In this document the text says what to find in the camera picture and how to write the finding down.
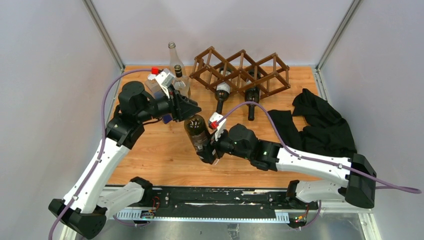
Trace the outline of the dark wine bottle white label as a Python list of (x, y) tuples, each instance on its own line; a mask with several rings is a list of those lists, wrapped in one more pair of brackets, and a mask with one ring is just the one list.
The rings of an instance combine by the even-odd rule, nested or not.
[(231, 87), (228, 83), (225, 81), (221, 82), (216, 86), (216, 90), (214, 93), (214, 97), (217, 100), (216, 105), (216, 113), (222, 114), (224, 102), (229, 98), (230, 96)]

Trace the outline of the blue square bottle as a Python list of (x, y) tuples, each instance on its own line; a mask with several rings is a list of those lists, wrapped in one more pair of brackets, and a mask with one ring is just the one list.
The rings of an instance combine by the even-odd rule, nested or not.
[[(155, 99), (159, 99), (165, 95), (162, 88), (159, 86), (158, 82), (156, 81), (155, 74), (152, 74), (152, 73), (148, 74), (147, 80), (145, 81), (145, 85)], [(172, 117), (170, 114), (164, 115), (162, 117), (162, 121), (164, 124), (168, 124), (171, 120), (172, 120)]]

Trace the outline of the dark wine bottle silver neck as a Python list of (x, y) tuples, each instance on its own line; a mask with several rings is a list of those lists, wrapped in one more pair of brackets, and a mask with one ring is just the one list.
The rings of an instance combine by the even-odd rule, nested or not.
[(201, 115), (195, 114), (184, 121), (184, 129), (198, 156), (198, 151), (202, 148), (202, 145), (207, 144), (208, 140), (207, 133), (209, 130), (205, 119)]

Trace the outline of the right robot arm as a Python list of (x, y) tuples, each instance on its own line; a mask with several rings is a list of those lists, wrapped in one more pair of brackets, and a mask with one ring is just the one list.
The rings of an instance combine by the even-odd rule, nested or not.
[(228, 154), (248, 160), (259, 170), (318, 177), (316, 181), (290, 181), (285, 201), (292, 209), (318, 200), (344, 200), (363, 209), (375, 206), (376, 182), (372, 178), (377, 174), (361, 154), (331, 157), (284, 147), (277, 142), (258, 139), (242, 124), (230, 130), (216, 130), (196, 148), (196, 154), (211, 165)]

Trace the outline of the clear whisky bottle black label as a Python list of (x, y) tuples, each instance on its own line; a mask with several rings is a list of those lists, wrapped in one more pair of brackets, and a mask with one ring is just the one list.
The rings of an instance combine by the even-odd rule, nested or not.
[(174, 66), (174, 72), (175, 79), (172, 83), (173, 87), (178, 90), (183, 96), (190, 98), (191, 90), (189, 78), (183, 74), (183, 69), (178, 64)]

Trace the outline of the clear bottle with dark label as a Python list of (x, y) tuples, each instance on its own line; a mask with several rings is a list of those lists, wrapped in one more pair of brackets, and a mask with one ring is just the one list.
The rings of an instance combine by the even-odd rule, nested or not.
[(176, 44), (174, 42), (168, 43), (168, 49), (169, 49), (169, 55), (170, 55), (170, 63), (169, 63), (169, 69), (170, 71), (175, 75), (175, 65), (180, 65), (182, 75), (185, 79), (188, 78), (186, 73), (186, 68), (181, 59), (178, 56)]

